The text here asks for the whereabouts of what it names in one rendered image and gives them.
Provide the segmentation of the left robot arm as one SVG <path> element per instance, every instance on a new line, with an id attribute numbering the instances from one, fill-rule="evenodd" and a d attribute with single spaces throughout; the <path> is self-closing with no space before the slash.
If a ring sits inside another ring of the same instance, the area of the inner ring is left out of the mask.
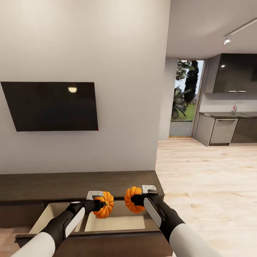
<path id="1" fill-rule="evenodd" d="M 102 191 L 89 191 L 86 200 L 71 202 L 64 212 L 50 220 L 40 233 L 10 257 L 52 257 L 84 215 L 105 206 L 106 202 L 94 200 L 103 196 Z"/>

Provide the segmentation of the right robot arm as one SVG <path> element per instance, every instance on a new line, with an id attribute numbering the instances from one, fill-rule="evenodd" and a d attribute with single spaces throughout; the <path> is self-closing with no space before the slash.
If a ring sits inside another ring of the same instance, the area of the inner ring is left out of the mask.
<path id="1" fill-rule="evenodd" d="M 136 206 L 143 206 L 162 231 L 176 257 L 223 257 L 198 236 L 172 209 L 163 202 L 153 185 L 142 185 L 141 195 L 131 197 Z M 149 193 L 148 193 L 149 192 Z"/>

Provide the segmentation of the pumpkin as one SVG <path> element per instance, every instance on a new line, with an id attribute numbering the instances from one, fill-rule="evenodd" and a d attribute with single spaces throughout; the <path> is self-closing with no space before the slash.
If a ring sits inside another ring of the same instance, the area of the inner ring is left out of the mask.
<path id="1" fill-rule="evenodd" d="M 125 205 L 129 208 L 131 212 L 140 213 L 145 210 L 143 206 L 136 206 L 134 202 L 131 202 L 131 197 L 134 195 L 141 195 L 141 188 L 132 187 L 126 191 L 125 195 Z"/>
<path id="2" fill-rule="evenodd" d="M 100 211 L 93 211 L 93 213 L 99 218 L 107 218 L 112 212 L 114 207 L 114 198 L 109 192 L 103 191 L 103 197 L 95 197 L 94 200 L 101 200 L 101 202 L 106 202 L 105 206 L 100 209 Z"/>

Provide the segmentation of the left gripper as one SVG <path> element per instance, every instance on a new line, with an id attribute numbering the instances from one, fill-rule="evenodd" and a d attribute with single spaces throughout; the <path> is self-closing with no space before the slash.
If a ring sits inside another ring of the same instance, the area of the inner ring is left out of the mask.
<path id="1" fill-rule="evenodd" d="M 83 200 L 83 201 L 88 202 L 90 206 L 88 213 L 92 211 L 100 211 L 100 209 L 103 208 L 106 203 L 106 202 L 101 202 L 101 200 Z"/>

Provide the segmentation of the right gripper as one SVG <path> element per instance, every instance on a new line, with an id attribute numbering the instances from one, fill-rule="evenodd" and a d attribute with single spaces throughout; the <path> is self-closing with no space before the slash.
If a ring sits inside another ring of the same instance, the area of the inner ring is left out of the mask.
<path id="1" fill-rule="evenodd" d="M 136 206 L 144 206 L 143 205 L 143 197 L 145 196 L 146 194 L 142 194 L 142 195 L 134 195 L 131 197 L 131 202 L 134 202 L 134 204 Z"/>

